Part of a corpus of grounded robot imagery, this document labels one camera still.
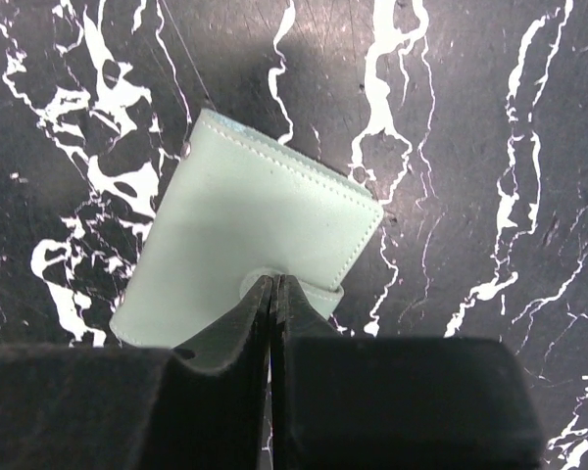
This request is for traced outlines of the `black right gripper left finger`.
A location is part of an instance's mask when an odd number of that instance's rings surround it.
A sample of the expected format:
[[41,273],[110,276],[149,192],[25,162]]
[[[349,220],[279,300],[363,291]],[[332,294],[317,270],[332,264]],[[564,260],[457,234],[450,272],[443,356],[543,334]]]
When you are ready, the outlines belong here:
[[0,469],[253,469],[272,282],[174,349],[0,347]]

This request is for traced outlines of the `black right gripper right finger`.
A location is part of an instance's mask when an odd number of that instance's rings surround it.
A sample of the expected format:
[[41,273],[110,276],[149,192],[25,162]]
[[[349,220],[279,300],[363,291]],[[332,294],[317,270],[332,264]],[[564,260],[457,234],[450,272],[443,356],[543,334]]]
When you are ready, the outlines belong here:
[[521,368],[479,338],[348,338],[291,276],[270,299],[277,469],[537,469]]

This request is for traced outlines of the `mint green card holder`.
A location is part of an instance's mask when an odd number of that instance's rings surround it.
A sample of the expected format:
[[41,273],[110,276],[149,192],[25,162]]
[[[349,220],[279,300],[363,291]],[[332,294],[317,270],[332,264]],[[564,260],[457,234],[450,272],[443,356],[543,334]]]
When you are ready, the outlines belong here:
[[383,209],[365,188],[265,134],[203,110],[113,314],[118,339],[173,348],[264,275],[298,279],[330,316]]

